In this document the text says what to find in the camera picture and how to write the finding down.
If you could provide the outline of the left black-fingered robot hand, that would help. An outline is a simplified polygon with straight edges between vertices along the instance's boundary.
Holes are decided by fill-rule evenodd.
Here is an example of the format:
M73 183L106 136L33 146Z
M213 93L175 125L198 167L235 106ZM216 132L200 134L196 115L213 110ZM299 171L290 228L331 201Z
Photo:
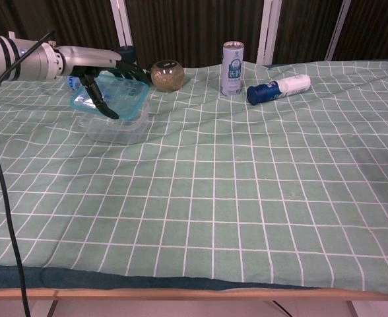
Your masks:
M64 76L77 78L81 88L74 107L111 120L132 120L149 89L146 73L110 50L59 46L64 57Z

